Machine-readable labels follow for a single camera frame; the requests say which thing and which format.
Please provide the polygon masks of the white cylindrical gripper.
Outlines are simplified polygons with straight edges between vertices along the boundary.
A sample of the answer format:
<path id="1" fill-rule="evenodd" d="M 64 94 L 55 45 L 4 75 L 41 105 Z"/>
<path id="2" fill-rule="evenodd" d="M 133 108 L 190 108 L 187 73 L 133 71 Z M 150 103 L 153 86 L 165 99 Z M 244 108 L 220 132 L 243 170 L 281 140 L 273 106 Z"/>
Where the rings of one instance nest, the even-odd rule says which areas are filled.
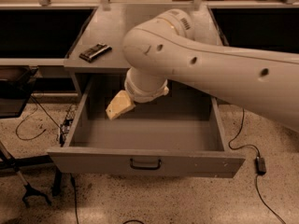
<path id="1" fill-rule="evenodd" d="M 143 73 L 133 67 L 126 73 L 124 88 L 125 90 L 116 94 L 106 109 L 110 120 L 134 109 L 134 102 L 148 103 L 169 93 L 165 78 Z"/>

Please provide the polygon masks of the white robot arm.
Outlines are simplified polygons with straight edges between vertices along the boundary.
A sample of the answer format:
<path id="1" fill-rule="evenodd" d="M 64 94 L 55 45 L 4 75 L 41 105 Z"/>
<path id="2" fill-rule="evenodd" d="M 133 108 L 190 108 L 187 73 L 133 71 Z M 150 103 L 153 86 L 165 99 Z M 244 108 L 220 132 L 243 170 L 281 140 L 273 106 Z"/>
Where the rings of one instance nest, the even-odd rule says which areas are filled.
<path id="1" fill-rule="evenodd" d="M 122 41 L 131 68 L 108 117 L 168 94 L 174 80 L 299 131 L 298 55 L 208 45 L 193 35 L 192 19 L 180 9 L 131 29 Z"/>

